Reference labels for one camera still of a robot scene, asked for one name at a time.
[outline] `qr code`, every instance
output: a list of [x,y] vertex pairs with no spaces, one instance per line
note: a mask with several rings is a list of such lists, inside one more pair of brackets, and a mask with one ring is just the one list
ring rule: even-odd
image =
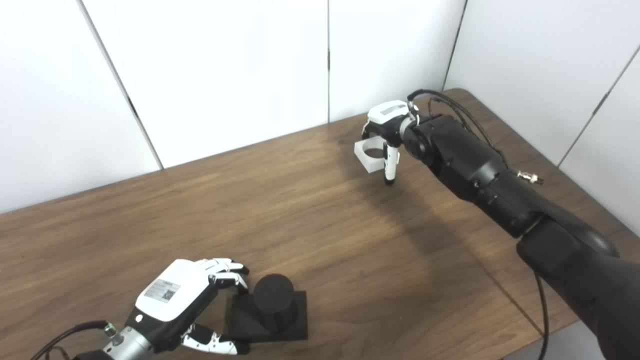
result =
[[171,291],[171,290],[167,290],[164,295],[162,295],[162,298],[169,301],[171,300],[171,298],[175,295],[175,291]]

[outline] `wood grain surface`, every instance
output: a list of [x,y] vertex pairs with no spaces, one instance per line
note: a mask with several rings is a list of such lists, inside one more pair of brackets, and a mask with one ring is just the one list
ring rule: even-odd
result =
[[[640,258],[630,232],[494,114],[463,90],[448,94],[485,124],[513,167],[545,177],[539,191]],[[248,359],[496,360],[538,339],[538,293],[515,240],[404,150],[393,186],[367,174],[353,155],[364,122],[0,215],[0,358],[29,358],[79,322],[121,327],[176,258],[232,257],[252,270],[250,282],[281,273],[307,291],[310,339],[255,345]],[[575,321],[547,293],[554,329]],[[222,329],[229,296],[199,322]],[[99,332],[63,342],[71,354],[103,344]],[[216,356],[180,348],[157,358]]]

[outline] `black square base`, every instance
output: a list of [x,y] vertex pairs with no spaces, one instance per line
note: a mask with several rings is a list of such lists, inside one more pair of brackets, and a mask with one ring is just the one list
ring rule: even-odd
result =
[[293,301],[298,308],[296,322],[287,330],[275,334],[260,323],[259,310],[253,303],[253,295],[234,295],[231,300],[231,316],[227,317],[227,336],[249,343],[294,341],[309,339],[307,329],[307,292],[295,291]]

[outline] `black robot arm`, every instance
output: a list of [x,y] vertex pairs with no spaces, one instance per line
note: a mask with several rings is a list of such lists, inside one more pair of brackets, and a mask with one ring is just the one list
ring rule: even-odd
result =
[[416,123],[403,126],[406,150],[520,238],[520,257],[594,332],[606,359],[640,359],[640,265],[620,259],[611,242],[534,191],[501,153],[451,116]]

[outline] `connector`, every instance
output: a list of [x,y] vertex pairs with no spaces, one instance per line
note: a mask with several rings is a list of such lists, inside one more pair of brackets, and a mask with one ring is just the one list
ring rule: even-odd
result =
[[530,174],[528,172],[524,172],[524,171],[518,171],[517,176],[520,179],[523,179],[524,181],[527,181],[529,184],[538,184],[538,185],[542,185],[545,180],[539,178],[536,174]]
[[107,326],[105,326],[103,331],[104,334],[108,336],[109,339],[111,339],[113,346],[118,346],[122,343],[122,340],[124,340],[122,335],[120,335],[120,333],[118,332],[118,329],[116,329],[116,327],[113,326],[112,323],[109,323]]

